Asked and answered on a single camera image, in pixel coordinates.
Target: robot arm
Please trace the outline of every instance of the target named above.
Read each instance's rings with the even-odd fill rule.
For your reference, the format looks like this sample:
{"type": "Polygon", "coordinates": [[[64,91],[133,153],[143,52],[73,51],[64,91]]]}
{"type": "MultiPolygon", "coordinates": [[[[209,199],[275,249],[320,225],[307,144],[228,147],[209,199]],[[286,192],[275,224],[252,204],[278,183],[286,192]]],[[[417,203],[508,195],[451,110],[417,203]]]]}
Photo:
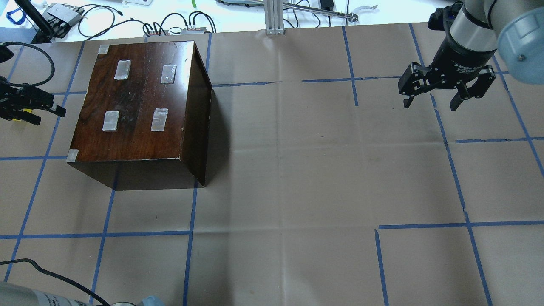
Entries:
{"type": "Polygon", "coordinates": [[[458,1],[437,9],[428,27],[446,37],[429,66],[412,62],[399,80],[399,93],[409,96],[405,108],[436,88],[458,91],[453,111],[464,100],[483,97],[496,78],[485,64],[497,49],[514,78],[544,84],[544,0],[458,1]]]}

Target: brown wooden box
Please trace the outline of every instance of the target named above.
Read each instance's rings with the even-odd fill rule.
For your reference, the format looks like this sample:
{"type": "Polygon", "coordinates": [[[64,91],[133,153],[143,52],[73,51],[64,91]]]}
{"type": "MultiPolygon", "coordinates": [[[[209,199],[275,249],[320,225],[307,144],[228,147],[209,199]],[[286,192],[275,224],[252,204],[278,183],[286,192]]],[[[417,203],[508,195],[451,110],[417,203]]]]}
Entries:
{"type": "Polygon", "coordinates": [[[203,186],[211,96],[193,41],[110,45],[97,56],[67,162],[115,190],[203,186]],[[120,60],[131,61],[128,79],[114,79],[120,60]],[[174,83],[161,83],[163,65],[176,65],[174,83]],[[168,109],[162,132],[151,131],[156,108],[168,109]],[[119,111],[116,131],[102,131],[107,111],[119,111]]]}

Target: blue tape grid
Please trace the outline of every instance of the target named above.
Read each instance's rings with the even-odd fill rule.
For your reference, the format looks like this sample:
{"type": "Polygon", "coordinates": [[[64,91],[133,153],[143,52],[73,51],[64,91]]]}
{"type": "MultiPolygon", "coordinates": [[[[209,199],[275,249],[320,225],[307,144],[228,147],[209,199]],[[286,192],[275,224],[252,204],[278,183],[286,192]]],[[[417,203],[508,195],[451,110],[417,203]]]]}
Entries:
{"type": "MultiPolygon", "coordinates": [[[[411,23],[409,24],[409,28],[410,28],[410,32],[412,34],[412,38],[413,38],[414,43],[415,43],[415,47],[416,47],[416,51],[417,51],[419,60],[420,60],[420,62],[422,64],[424,64],[423,63],[423,58],[422,58],[422,55],[421,55],[421,51],[419,49],[419,44],[417,42],[417,38],[416,38],[416,35],[414,33],[413,26],[412,26],[411,23]]],[[[353,63],[351,61],[349,42],[348,42],[348,37],[347,37],[346,31],[345,31],[345,27],[342,27],[342,34],[343,34],[343,37],[344,37],[344,43],[345,43],[345,47],[346,47],[346,54],[347,54],[347,57],[348,57],[348,64],[349,64],[349,68],[350,68],[350,77],[349,78],[333,78],[333,79],[308,79],[308,80],[303,80],[302,82],[303,83],[323,83],[323,82],[346,82],[346,81],[351,81],[352,89],[353,89],[353,95],[354,95],[354,103],[355,103],[355,106],[358,106],[357,90],[356,90],[356,87],[355,87],[355,82],[356,81],[366,81],[366,80],[371,80],[371,79],[383,79],[383,78],[400,78],[400,76],[377,76],[377,77],[365,77],[365,78],[355,77],[354,76],[354,71],[353,71],[353,63]]],[[[210,54],[211,54],[211,52],[210,52],[211,51],[211,44],[212,44],[212,35],[209,34],[209,36],[208,36],[208,48],[207,48],[207,52],[206,52],[206,63],[205,63],[206,69],[208,71],[209,71],[209,62],[210,62],[210,54]]],[[[69,86],[68,86],[66,92],[64,92],[64,93],[53,93],[53,95],[64,95],[63,106],[66,103],[66,99],[67,99],[68,95],[85,94],[86,93],[85,91],[70,91],[71,84],[73,82],[73,78],[75,76],[77,66],[78,66],[79,61],[81,59],[81,55],[82,55],[82,52],[83,52],[83,47],[84,47],[84,43],[82,43],[81,49],[79,51],[79,55],[78,55],[78,58],[77,58],[77,61],[76,61],[76,66],[74,67],[74,70],[72,72],[72,76],[70,78],[70,83],[69,83],[69,86]]],[[[9,76],[8,76],[8,80],[10,80],[10,78],[12,77],[12,75],[13,75],[13,73],[15,71],[15,67],[16,67],[19,59],[21,58],[22,51],[23,51],[23,48],[21,48],[19,50],[19,53],[18,53],[18,55],[17,55],[17,57],[15,59],[15,62],[14,62],[14,66],[13,66],[13,68],[12,68],[12,70],[11,70],[9,76]]],[[[527,142],[529,142],[529,144],[531,146],[531,150],[532,150],[532,152],[533,152],[533,154],[535,156],[536,163],[539,166],[539,169],[540,169],[542,175],[544,176],[544,169],[542,167],[540,157],[538,156],[538,154],[536,152],[536,149],[534,147],[534,144],[533,144],[533,141],[535,141],[535,140],[544,140],[544,137],[531,137],[530,136],[530,134],[529,134],[529,132],[528,132],[522,118],[521,118],[521,115],[520,115],[520,113],[519,113],[519,111],[517,109],[514,98],[512,97],[512,94],[509,91],[508,86],[507,86],[506,81],[505,81],[505,78],[504,78],[504,75],[509,74],[509,72],[502,71],[500,69],[500,66],[499,66],[499,64],[498,64],[495,57],[493,57],[493,60],[494,60],[496,66],[497,66],[497,69],[498,69],[496,74],[499,75],[501,77],[501,79],[502,79],[503,85],[504,85],[505,89],[507,90],[507,92],[509,94],[509,98],[510,98],[512,107],[513,107],[513,109],[514,109],[514,111],[516,113],[518,121],[520,122],[520,125],[522,126],[522,129],[523,129],[526,136],[524,138],[517,138],[517,139],[506,139],[506,138],[504,138],[504,139],[503,138],[460,139],[460,140],[456,140],[455,142],[458,143],[458,144],[468,144],[468,143],[487,143],[487,142],[510,142],[510,141],[519,142],[519,141],[527,141],[527,142]]],[[[215,88],[237,87],[237,86],[267,85],[267,84],[273,84],[273,83],[278,83],[278,82],[252,82],[252,83],[214,84],[213,87],[215,87],[215,88]]],[[[459,184],[459,179],[457,177],[457,173],[456,173],[456,170],[455,170],[455,164],[454,164],[452,156],[451,156],[451,151],[449,150],[449,145],[448,145],[448,142],[447,142],[447,139],[446,139],[446,134],[445,134],[445,131],[444,131],[444,127],[442,125],[442,121],[441,121],[441,118],[440,118],[440,113],[436,110],[436,101],[435,101],[435,99],[434,99],[434,97],[432,95],[431,95],[431,100],[433,102],[433,106],[435,107],[435,113],[436,113],[437,120],[438,120],[438,123],[439,123],[440,128],[441,128],[442,137],[443,137],[443,140],[444,140],[444,145],[445,145],[446,151],[448,153],[450,166],[452,168],[452,174],[454,176],[456,187],[458,189],[458,195],[459,195],[461,206],[463,208],[463,212],[465,214],[465,220],[466,221],[464,223],[380,225],[378,227],[378,230],[417,229],[417,228],[462,228],[462,227],[466,227],[468,229],[468,233],[469,233],[469,236],[470,236],[470,239],[471,239],[471,244],[472,244],[472,247],[473,247],[474,256],[475,256],[475,259],[476,259],[476,262],[477,262],[477,266],[478,266],[478,270],[479,270],[479,273],[480,273],[482,285],[484,287],[484,292],[486,294],[487,303],[488,303],[488,305],[492,305],[491,296],[490,296],[489,290],[487,288],[487,283],[486,283],[486,280],[485,280],[484,271],[483,271],[483,269],[481,267],[481,262],[480,262],[476,242],[474,240],[474,235],[472,233],[472,228],[473,227],[514,226],[514,225],[544,225],[544,221],[541,221],[541,220],[535,220],[535,221],[505,221],[505,222],[501,222],[501,221],[499,221],[499,222],[471,222],[470,221],[468,213],[465,211],[465,201],[464,201],[464,198],[463,198],[463,195],[462,195],[462,190],[461,190],[461,187],[460,187],[460,184],[459,184]]],[[[20,230],[19,234],[18,235],[0,235],[0,240],[16,240],[16,245],[15,245],[15,248],[14,248],[14,251],[13,251],[13,254],[12,254],[11,258],[12,259],[15,258],[18,247],[19,247],[19,244],[20,244],[22,239],[87,238],[87,237],[98,238],[98,237],[100,237],[101,238],[101,244],[100,244],[100,250],[99,250],[99,255],[98,255],[98,258],[97,258],[97,264],[96,264],[96,268],[95,268],[95,275],[94,275],[93,285],[92,285],[92,289],[94,290],[94,289],[96,289],[96,283],[97,283],[98,274],[99,274],[99,271],[100,271],[100,264],[101,264],[101,259],[102,259],[103,247],[104,247],[106,237],[188,235],[189,236],[189,242],[188,242],[188,248],[187,248],[186,271],[185,271],[184,291],[183,291],[183,305],[184,306],[187,305],[187,297],[188,297],[188,289],[189,289],[189,275],[190,275],[190,261],[191,261],[192,246],[193,246],[193,230],[194,230],[194,221],[195,221],[195,212],[196,212],[196,200],[197,200],[197,188],[196,188],[197,183],[196,182],[195,182],[195,188],[193,189],[193,205],[192,205],[192,210],[191,210],[191,221],[190,221],[190,229],[189,230],[184,230],[184,231],[157,231],[157,232],[113,232],[113,233],[107,232],[108,224],[109,224],[109,218],[110,218],[110,214],[111,214],[111,210],[112,210],[112,206],[113,206],[113,200],[114,200],[114,197],[115,197],[115,192],[112,190],[112,193],[110,195],[110,202],[108,204],[108,211],[107,211],[107,215],[106,215],[106,220],[104,221],[104,228],[103,228],[102,233],[38,234],[38,235],[25,235],[24,234],[24,228],[26,226],[26,222],[28,221],[28,216],[29,216],[30,211],[32,209],[32,203],[34,201],[34,198],[35,198],[38,186],[39,186],[39,182],[40,182],[41,176],[42,176],[44,168],[45,168],[46,161],[47,160],[66,159],[66,156],[49,156],[49,152],[50,152],[50,149],[51,149],[51,146],[52,146],[52,143],[53,143],[53,140],[54,140],[54,136],[55,136],[57,128],[58,128],[59,121],[60,121],[60,118],[57,118],[57,122],[55,124],[55,128],[53,129],[53,133],[51,135],[50,143],[49,143],[49,145],[47,147],[47,151],[46,151],[45,156],[0,157],[0,161],[42,160],[42,165],[41,165],[41,168],[40,168],[40,171],[39,171],[39,174],[38,174],[38,178],[36,180],[36,184],[34,186],[33,194],[31,196],[31,199],[30,199],[30,202],[29,202],[29,205],[28,205],[28,208],[27,208],[27,211],[26,211],[26,214],[25,214],[25,217],[24,217],[24,220],[23,220],[23,224],[21,226],[21,230],[20,230]]],[[[389,302],[388,302],[387,287],[386,287],[386,282],[385,282],[384,263],[383,263],[382,252],[381,252],[381,244],[380,244],[379,233],[378,233],[377,230],[375,231],[375,240],[376,240],[376,251],[377,251],[378,262],[379,262],[379,271],[380,271],[380,277],[381,277],[381,283],[382,283],[382,291],[383,291],[383,295],[384,295],[384,305],[388,305],[389,302]]],[[[4,277],[4,281],[8,280],[10,271],[11,271],[11,265],[8,266],[8,270],[7,270],[6,275],[4,277]]]]}

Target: box top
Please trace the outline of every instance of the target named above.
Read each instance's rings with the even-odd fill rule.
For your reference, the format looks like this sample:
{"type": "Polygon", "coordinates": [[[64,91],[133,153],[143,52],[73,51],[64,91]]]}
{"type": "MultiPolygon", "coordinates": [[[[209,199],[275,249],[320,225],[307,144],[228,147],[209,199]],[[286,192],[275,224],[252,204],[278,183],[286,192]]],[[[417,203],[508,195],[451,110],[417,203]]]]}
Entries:
{"type": "Polygon", "coordinates": [[[110,45],[98,54],[70,146],[77,162],[180,158],[195,52],[183,41],[110,45]]]}

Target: cardboard surface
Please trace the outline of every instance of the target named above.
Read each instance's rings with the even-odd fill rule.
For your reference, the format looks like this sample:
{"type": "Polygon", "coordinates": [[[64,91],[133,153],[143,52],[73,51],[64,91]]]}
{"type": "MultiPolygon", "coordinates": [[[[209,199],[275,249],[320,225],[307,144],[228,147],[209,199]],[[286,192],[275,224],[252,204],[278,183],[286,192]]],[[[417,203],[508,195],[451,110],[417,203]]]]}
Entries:
{"type": "MultiPolygon", "coordinates": [[[[67,53],[48,89],[67,88],[68,115],[0,121],[0,206],[13,211],[0,254],[19,241],[14,257],[54,269],[88,252],[66,272],[110,303],[539,305],[544,87],[499,74],[456,112],[439,90],[404,109],[396,76],[419,61],[410,27],[432,56],[437,34],[422,25],[195,37],[217,96],[209,184],[160,194],[112,192],[65,164],[100,44],[47,46],[67,53]]],[[[5,279],[47,290],[31,273],[5,279]]]]}

